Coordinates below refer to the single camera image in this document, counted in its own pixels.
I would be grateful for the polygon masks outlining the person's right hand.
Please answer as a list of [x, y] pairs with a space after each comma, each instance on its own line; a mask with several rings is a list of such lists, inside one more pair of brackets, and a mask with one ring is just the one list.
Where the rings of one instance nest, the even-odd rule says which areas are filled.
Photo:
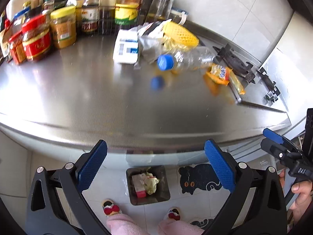
[[298, 194], [296, 200], [289, 208], [289, 210], [292, 210], [293, 224], [296, 225], [303, 214], [305, 214], [305, 211], [312, 201], [312, 182], [305, 180], [299, 183], [295, 183], [291, 190], [294, 194]]

